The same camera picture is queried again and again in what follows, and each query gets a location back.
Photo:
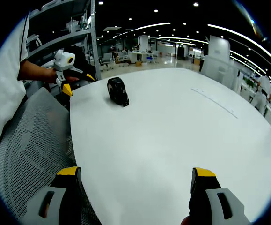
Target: white shirt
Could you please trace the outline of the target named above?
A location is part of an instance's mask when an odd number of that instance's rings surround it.
[[[5,124],[12,119],[26,94],[23,82],[17,78],[20,62],[27,58],[28,27],[29,16],[18,23],[0,48],[0,136]]]
[[[267,93],[267,97],[269,98],[269,94],[271,94],[271,83],[267,76],[261,76],[259,78],[260,87]]]

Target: desk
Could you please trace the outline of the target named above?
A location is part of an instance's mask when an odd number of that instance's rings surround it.
[[[183,68],[119,75],[73,91],[71,130],[88,198],[103,225],[178,225],[189,214],[192,168],[212,170],[256,220],[271,199],[271,127],[238,94]],[[207,97],[228,106],[234,115]]]

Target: person's arm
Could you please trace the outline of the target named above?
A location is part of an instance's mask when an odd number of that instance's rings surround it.
[[[44,81],[47,83],[55,83],[56,71],[39,67],[27,60],[23,60],[20,63],[20,71],[18,75],[19,80],[30,80],[30,81]]]

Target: person's hand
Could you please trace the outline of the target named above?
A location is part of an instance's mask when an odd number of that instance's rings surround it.
[[[189,225],[190,224],[190,217],[187,216],[184,218],[184,220],[181,222],[180,225]]]
[[[56,71],[53,68],[46,69],[43,81],[46,83],[55,83],[57,78]]]
[[[72,73],[74,73],[74,72],[72,72],[70,70],[65,70],[64,71],[64,76],[66,78],[66,81],[68,81],[68,82],[74,82],[74,81],[78,81],[79,80],[79,78],[77,78],[77,77],[70,76],[70,74],[72,74]]]
[[[73,77],[73,76],[66,76],[66,81],[68,82],[74,82],[74,81],[78,81],[79,78],[77,77]]]

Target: cardboard box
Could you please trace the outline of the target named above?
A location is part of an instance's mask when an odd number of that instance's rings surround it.
[[[142,64],[141,61],[136,61],[136,66],[137,66],[137,67],[141,67],[141,64]]]

